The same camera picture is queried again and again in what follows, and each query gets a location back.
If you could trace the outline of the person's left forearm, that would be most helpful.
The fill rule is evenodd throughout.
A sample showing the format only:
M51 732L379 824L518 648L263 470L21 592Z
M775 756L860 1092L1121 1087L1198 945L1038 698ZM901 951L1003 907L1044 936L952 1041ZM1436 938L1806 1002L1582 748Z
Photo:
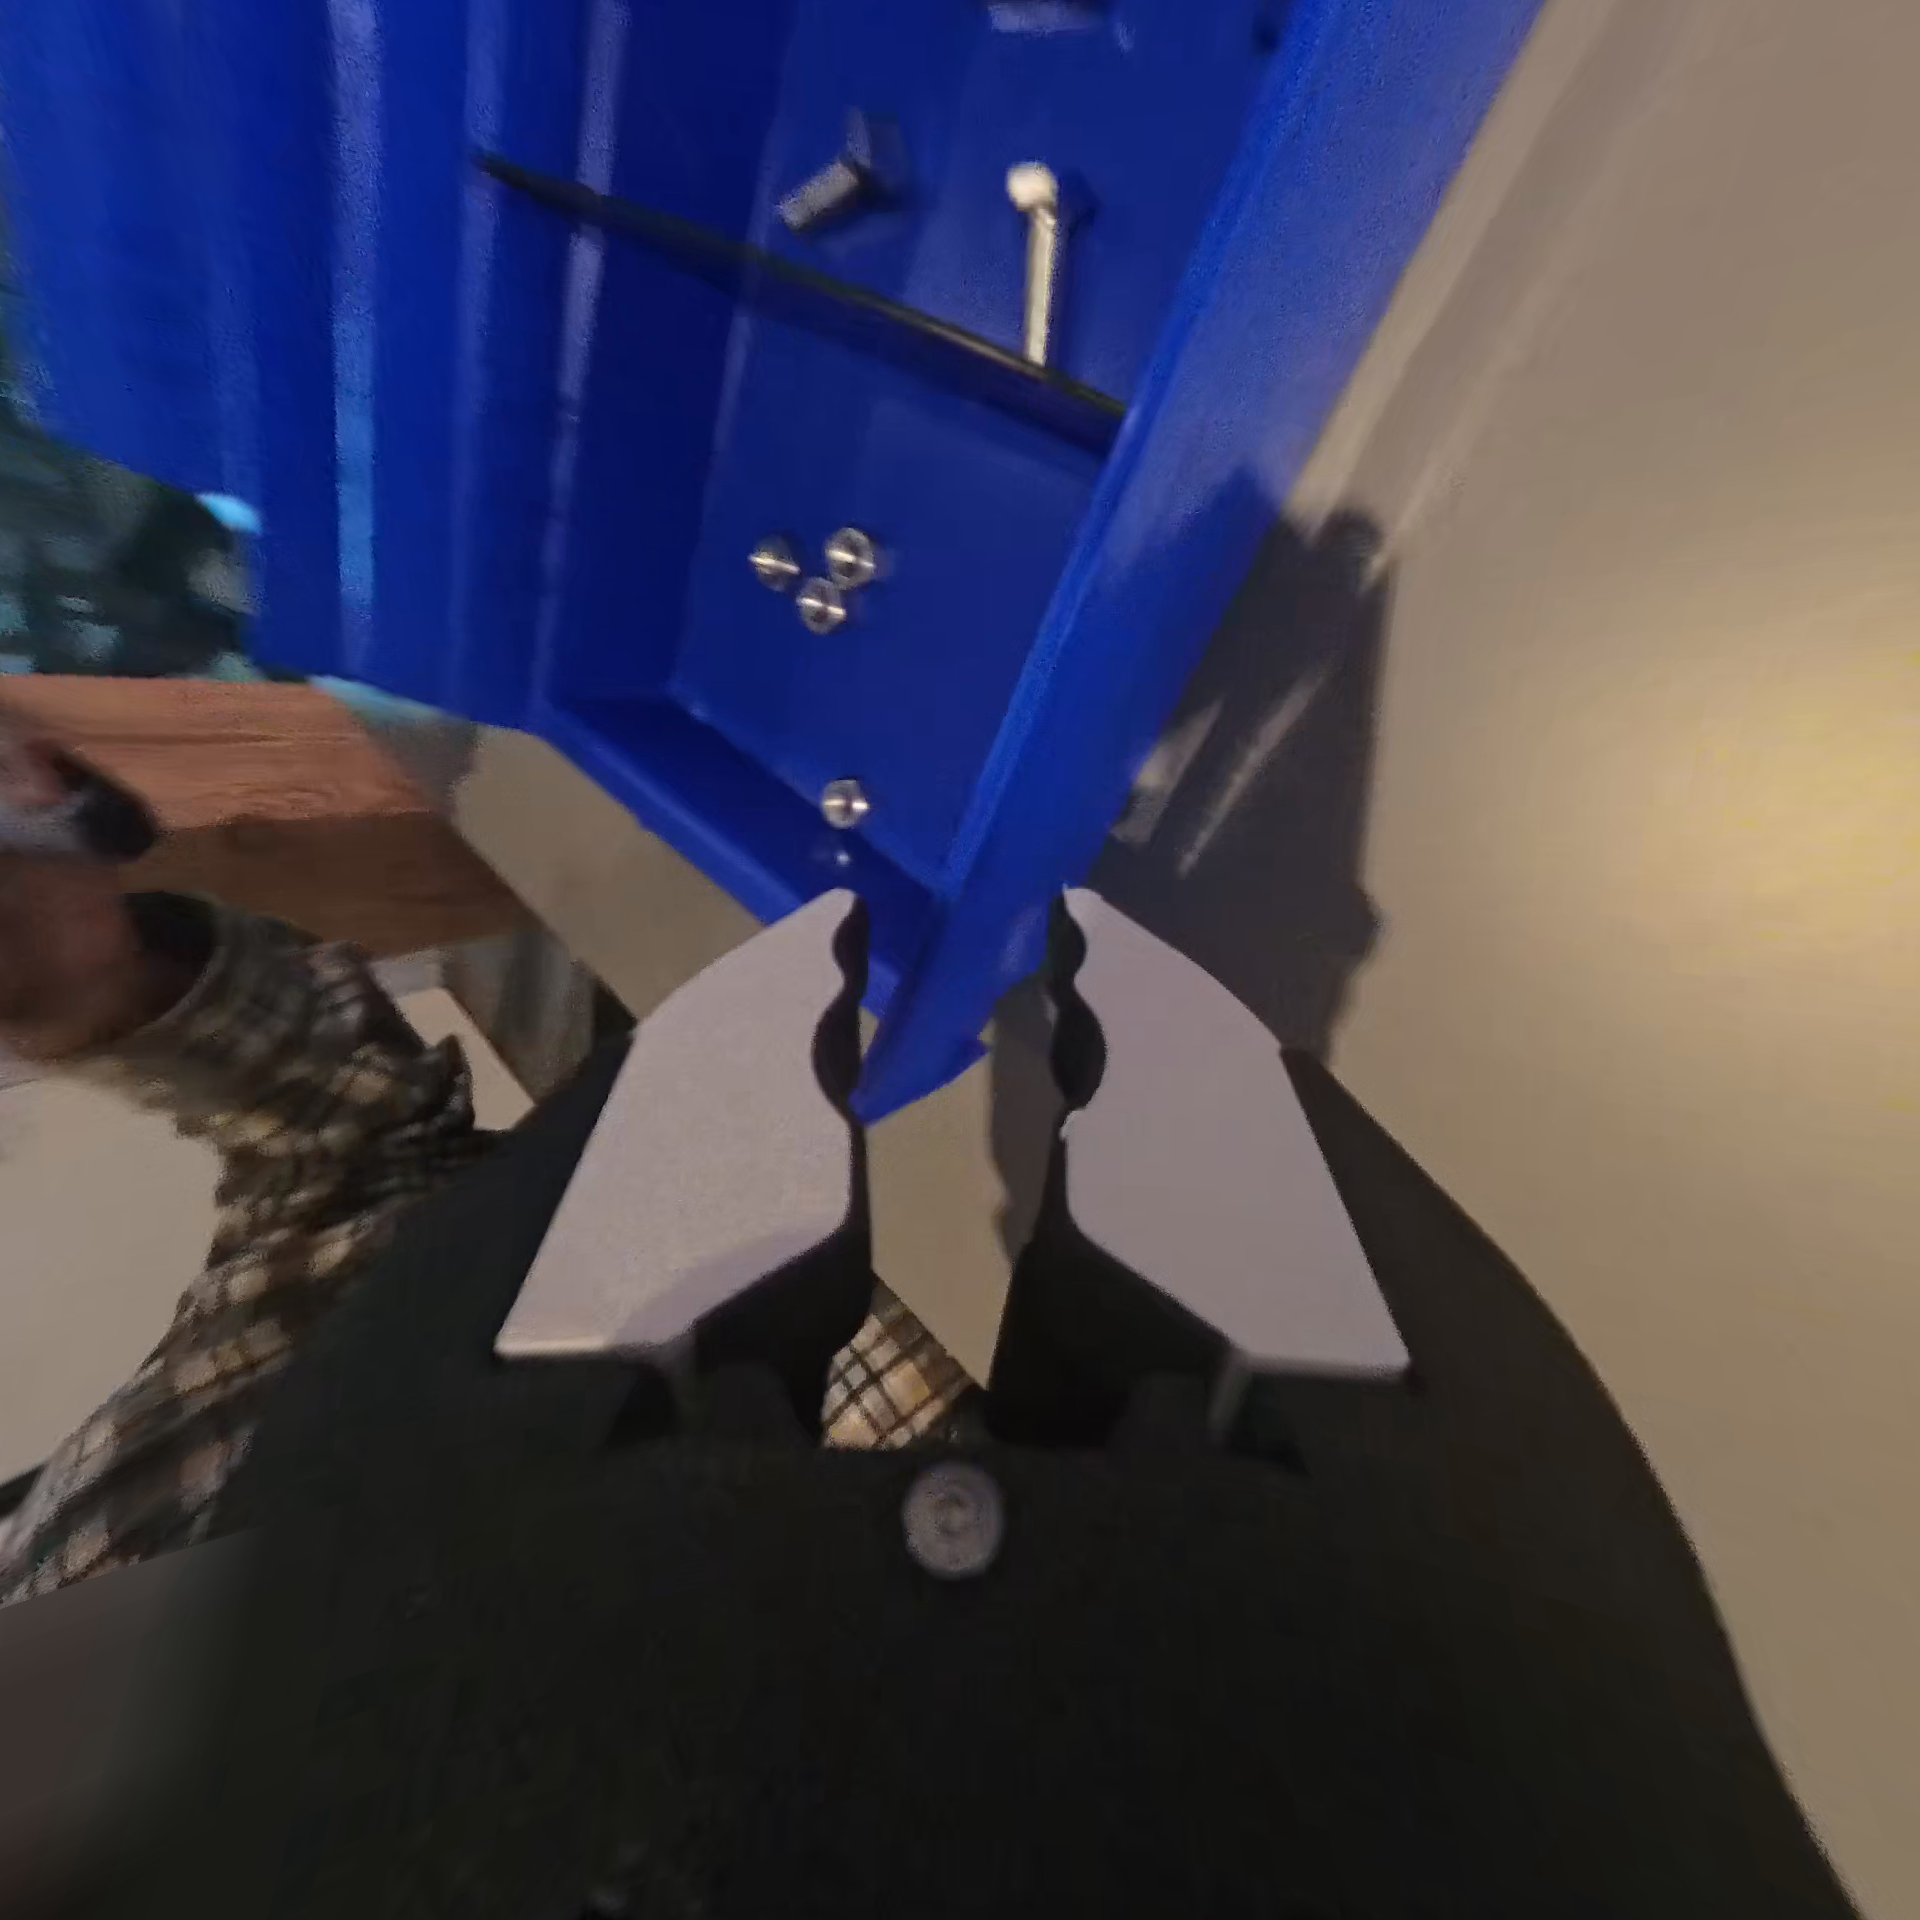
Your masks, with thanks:
M4 1518L4 1604L204 1544L272 1398L401 1215L499 1142L457 1041L423 1043L349 947L191 896L131 896L197 984L119 1043L46 1066L219 1162L215 1225L153 1351Z

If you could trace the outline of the wooden post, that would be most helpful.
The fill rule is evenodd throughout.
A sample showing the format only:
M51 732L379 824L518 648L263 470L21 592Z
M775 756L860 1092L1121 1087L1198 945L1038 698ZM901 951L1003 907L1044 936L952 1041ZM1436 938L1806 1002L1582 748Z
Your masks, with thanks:
M200 679L4 679L4 718L144 799L127 895L204 896L373 958L517 931L520 902L332 696Z

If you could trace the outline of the steel hex bolt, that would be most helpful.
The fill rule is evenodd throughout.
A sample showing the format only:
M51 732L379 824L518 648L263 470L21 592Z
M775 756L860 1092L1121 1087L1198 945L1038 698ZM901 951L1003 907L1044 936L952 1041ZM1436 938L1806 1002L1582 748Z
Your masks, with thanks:
M791 185L775 216L785 233L809 239L912 199L904 135L891 114L851 111L836 156Z
M1047 368L1070 228L1064 184L1047 163L1019 161L1005 171L1003 188L1024 223L1021 356L1030 368Z

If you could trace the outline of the black bin divider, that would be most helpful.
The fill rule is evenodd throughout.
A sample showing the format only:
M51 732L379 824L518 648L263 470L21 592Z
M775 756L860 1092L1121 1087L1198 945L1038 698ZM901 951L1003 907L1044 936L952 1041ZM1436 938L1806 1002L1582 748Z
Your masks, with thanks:
M492 151L473 151L470 166L531 203L577 226L617 236L736 305L961 393L1056 440L1109 454L1119 438L1127 419L1121 401L1056 368L1035 367L972 330L766 248L661 208L543 177Z

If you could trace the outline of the blue plastic bin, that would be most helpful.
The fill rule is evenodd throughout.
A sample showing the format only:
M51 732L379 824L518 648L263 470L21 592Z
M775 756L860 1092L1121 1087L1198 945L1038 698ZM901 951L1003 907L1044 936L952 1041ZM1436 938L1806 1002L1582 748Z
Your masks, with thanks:
M869 907L880 1118L979 1056L1320 438L1541 4L4 4L31 399L244 507L276 666L548 744L764 921ZM903 210L781 194L891 114ZM644 203L1021 354L1109 454L493 184ZM750 567L880 576L812 636ZM830 780L871 816L835 833Z

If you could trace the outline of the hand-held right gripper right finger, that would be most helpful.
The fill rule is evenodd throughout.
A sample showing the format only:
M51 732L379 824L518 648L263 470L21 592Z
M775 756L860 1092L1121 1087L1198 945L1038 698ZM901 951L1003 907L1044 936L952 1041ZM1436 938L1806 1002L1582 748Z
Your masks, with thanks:
M1278 1039L1100 895L1061 906L1078 939L1064 985L1100 1043L1063 1118L1072 1225L1247 1377L1404 1379L1406 1339Z

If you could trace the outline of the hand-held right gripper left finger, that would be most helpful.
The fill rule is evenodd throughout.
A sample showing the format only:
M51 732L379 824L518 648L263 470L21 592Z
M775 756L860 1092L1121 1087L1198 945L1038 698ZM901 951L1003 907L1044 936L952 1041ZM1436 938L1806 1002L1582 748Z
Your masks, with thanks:
M637 1020L502 1360L669 1356L857 1220L869 912L828 892Z

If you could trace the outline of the person's left hand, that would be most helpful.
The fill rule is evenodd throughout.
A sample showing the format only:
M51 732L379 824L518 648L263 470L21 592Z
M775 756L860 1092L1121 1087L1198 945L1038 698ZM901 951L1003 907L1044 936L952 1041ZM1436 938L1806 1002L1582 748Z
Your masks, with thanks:
M204 953L150 945L109 870L1 860L1 1047L31 1066L101 1049L164 1017Z

